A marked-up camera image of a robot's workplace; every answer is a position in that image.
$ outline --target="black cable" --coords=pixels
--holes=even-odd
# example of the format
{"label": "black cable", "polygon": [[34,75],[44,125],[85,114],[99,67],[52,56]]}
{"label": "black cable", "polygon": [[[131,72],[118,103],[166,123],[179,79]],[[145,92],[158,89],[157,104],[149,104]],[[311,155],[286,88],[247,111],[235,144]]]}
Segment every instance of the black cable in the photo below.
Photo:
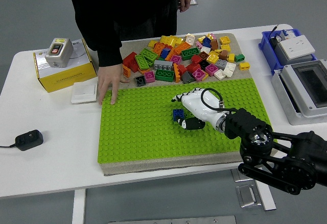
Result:
{"label": "black cable", "polygon": [[15,144],[12,144],[10,146],[0,146],[0,147],[2,147],[2,148],[12,148],[12,147],[15,147],[15,146],[16,146],[16,143]]}
{"label": "black cable", "polygon": [[270,39],[271,34],[272,34],[276,29],[277,29],[278,25],[279,25],[279,24],[277,24],[277,25],[272,29],[272,31],[271,31],[270,34],[269,34],[268,40]]}
{"label": "black cable", "polygon": [[222,95],[217,90],[215,90],[213,88],[205,88],[201,93],[201,101],[203,104],[205,104],[206,107],[208,107],[214,111],[228,111],[228,112],[237,112],[238,111],[236,108],[214,108],[214,107],[209,106],[203,99],[203,94],[208,90],[213,91],[217,96],[219,96],[220,101],[221,102],[223,101]]}

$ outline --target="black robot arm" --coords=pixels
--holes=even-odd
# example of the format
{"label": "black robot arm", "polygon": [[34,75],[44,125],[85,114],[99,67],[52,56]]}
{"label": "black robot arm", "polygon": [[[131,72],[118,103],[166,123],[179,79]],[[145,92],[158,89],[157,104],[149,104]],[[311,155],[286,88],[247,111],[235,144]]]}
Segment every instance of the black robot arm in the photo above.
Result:
{"label": "black robot arm", "polygon": [[[270,125],[239,109],[226,116],[224,133],[229,139],[241,138],[244,163],[239,165],[239,171],[246,176],[294,195],[316,183],[327,186],[327,142],[313,131],[298,135],[276,133]],[[278,144],[275,139],[290,141],[291,147]],[[286,156],[271,156],[273,148]],[[259,165],[267,170],[257,168]]]}

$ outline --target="white electrical outlet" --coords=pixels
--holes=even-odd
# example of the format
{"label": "white electrical outlet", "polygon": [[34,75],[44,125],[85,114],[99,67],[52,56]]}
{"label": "white electrical outlet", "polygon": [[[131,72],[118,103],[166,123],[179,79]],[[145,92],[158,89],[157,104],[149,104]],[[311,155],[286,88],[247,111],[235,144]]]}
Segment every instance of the white electrical outlet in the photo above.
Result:
{"label": "white electrical outlet", "polygon": [[290,60],[315,53],[315,49],[305,35],[283,40],[280,45]]}

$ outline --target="pink lego brick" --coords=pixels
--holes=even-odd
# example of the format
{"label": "pink lego brick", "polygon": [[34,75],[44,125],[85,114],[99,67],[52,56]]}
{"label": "pink lego brick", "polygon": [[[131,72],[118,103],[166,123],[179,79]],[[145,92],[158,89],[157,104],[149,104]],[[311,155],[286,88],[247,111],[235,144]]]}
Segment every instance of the pink lego brick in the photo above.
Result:
{"label": "pink lego brick", "polygon": [[145,72],[144,77],[147,83],[151,83],[155,81],[155,76],[153,71]]}
{"label": "pink lego brick", "polygon": [[201,68],[198,68],[198,69],[195,70],[194,73],[192,73],[192,75],[197,81],[202,81],[203,78],[205,77],[205,72],[202,71]]}
{"label": "pink lego brick", "polygon": [[177,55],[173,55],[172,58],[170,59],[170,61],[176,63],[177,65],[179,65],[180,62],[182,61],[182,57],[177,56]]}
{"label": "pink lego brick", "polygon": [[203,45],[202,45],[199,41],[196,41],[195,45],[196,45],[199,49],[201,49],[201,48],[203,47]]}
{"label": "pink lego brick", "polygon": [[212,63],[210,65],[208,65],[206,68],[205,68],[205,71],[207,72],[207,74],[212,77],[215,72],[218,71],[218,67],[213,65]]}

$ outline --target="white robotic hand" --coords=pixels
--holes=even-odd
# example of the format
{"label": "white robotic hand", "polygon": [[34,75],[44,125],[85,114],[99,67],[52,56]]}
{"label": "white robotic hand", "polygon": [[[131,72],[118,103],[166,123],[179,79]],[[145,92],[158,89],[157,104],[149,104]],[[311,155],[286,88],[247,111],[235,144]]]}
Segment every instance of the white robotic hand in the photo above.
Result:
{"label": "white robotic hand", "polygon": [[229,112],[224,111],[224,102],[221,95],[216,92],[220,97],[219,100],[209,92],[210,90],[216,92],[210,88],[194,88],[190,92],[174,96],[172,102],[182,102],[184,107],[195,116],[195,118],[179,118],[177,120],[184,129],[203,129],[205,122],[208,121],[217,131],[223,133],[224,121],[226,114]]}

